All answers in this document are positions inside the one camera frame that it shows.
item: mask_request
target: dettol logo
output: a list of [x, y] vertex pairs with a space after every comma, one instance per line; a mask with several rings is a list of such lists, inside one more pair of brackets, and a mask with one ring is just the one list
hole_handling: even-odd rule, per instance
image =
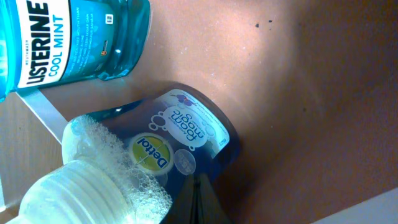
[[134, 136], [129, 149], [135, 165], [146, 173], [162, 175], [174, 165], [171, 145], [157, 134], [141, 133]]

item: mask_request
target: blue bottle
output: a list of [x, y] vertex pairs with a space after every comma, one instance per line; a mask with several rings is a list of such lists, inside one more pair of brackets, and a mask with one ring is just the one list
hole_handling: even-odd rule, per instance
[[127, 75], [144, 48], [148, 0], [0, 0], [0, 102], [11, 91]]
[[[71, 131], [65, 129], [62, 143], [64, 164], [94, 154], [84, 152], [89, 146], [95, 145], [96, 155], [120, 147], [123, 166], [154, 176], [172, 200], [188, 175], [206, 174], [214, 181], [240, 152], [226, 115], [198, 90], [180, 83], [128, 105], [80, 116], [68, 127]], [[85, 143], [71, 146], [82, 139]]]

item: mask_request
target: foam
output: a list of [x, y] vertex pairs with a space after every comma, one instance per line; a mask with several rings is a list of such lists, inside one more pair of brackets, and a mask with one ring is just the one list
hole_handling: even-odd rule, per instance
[[87, 115], [65, 128], [62, 157], [64, 164], [90, 158], [109, 175], [131, 207], [126, 223], [159, 223], [172, 205], [171, 196], [156, 178], [134, 166], [123, 142]]

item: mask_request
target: blue mouthwash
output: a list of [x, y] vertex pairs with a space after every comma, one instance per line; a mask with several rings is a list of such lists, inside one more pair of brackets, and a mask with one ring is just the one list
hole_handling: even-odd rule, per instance
[[148, 0], [0, 0], [0, 102], [11, 91], [127, 75], [144, 48]]

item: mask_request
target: blue liquid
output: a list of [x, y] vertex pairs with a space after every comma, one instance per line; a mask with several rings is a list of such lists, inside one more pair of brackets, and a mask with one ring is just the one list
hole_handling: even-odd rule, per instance
[[[21, 13], [26, 14], [23, 10], [28, 10], [25, 9], [27, 7], [25, 2], [21, 4], [17, 4], [15, 0], [0, 0], [0, 102], [5, 99], [9, 92], [18, 91], [21, 88], [61, 85], [90, 78], [110, 80], [126, 76], [134, 68], [144, 49], [150, 24], [150, 4], [148, 0], [71, 0], [69, 2], [69, 16], [66, 10], [60, 12], [59, 9], [55, 9], [54, 1], [48, 0], [48, 18], [50, 21], [53, 16], [62, 18], [58, 20], [62, 22], [60, 29], [62, 33], [55, 33], [57, 28], [55, 21], [51, 21], [54, 24], [44, 25], [44, 27], [51, 29], [49, 31], [49, 35], [51, 34], [51, 37], [49, 37], [51, 50], [49, 52], [51, 52], [51, 55], [47, 58], [49, 63], [47, 72], [39, 73], [37, 69], [40, 67], [36, 67], [34, 71], [38, 75], [35, 77], [29, 72], [22, 73], [24, 66], [31, 68], [31, 64], [28, 65], [27, 62], [32, 63], [34, 60], [33, 55], [31, 55], [33, 53], [33, 42], [30, 42], [31, 39], [34, 39], [33, 37], [30, 38], [34, 31], [28, 30], [28, 32], [25, 29], [25, 36], [21, 32], [21, 24], [23, 23], [20, 23], [20, 15]], [[105, 16], [108, 15], [112, 15], [111, 23], [105, 24]], [[57, 44], [55, 39], [58, 38], [55, 37], [55, 34], [58, 34], [58, 36], [68, 34], [64, 25], [69, 22], [69, 18], [71, 21], [70, 48], [60, 51], [55, 47]], [[25, 22], [29, 25], [35, 24], [35, 21]], [[56, 59], [54, 55], [61, 55], [61, 53], [68, 55], [67, 58], [63, 59], [67, 63], [62, 69], [56, 70], [58, 65], [54, 63], [59, 63], [61, 60]], [[49, 81], [52, 76], [52, 69], [59, 73], [58, 80]], [[42, 75], [42, 80], [46, 80], [46, 82], [27, 84], [33, 78], [40, 80], [38, 78], [40, 75]]]

